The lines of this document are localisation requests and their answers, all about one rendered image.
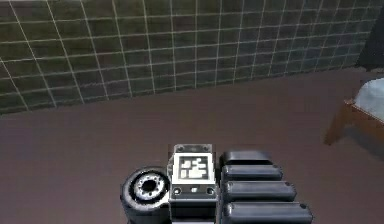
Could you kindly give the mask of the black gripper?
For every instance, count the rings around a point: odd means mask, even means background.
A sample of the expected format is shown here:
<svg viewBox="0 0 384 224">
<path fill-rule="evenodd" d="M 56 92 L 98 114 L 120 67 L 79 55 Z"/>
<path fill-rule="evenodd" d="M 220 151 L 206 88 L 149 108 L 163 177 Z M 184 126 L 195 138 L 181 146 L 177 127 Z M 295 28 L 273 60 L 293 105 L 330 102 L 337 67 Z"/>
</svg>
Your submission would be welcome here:
<svg viewBox="0 0 384 224">
<path fill-rule="evenodd" d="M 147 166 L 130 174 L 120 187 L 127 224 L 168 224 L 169 190 L 164 167 Z"/>
</svg>

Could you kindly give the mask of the brown wooden bed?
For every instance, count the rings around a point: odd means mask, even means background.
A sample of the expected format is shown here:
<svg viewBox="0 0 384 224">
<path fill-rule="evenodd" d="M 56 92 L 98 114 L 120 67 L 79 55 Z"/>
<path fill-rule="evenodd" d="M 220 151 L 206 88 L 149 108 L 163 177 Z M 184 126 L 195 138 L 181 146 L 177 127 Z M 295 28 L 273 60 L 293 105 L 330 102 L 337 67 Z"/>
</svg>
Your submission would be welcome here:
<svg viewBox="0 0 384 224">
<path fill-rule="evenodd" d="M 326 131 L 324 143 L 337 142 L 347 125 L 384 142 L 384 77 L 365 82 L 353 98 L 343 101 Z"/>
</svg>

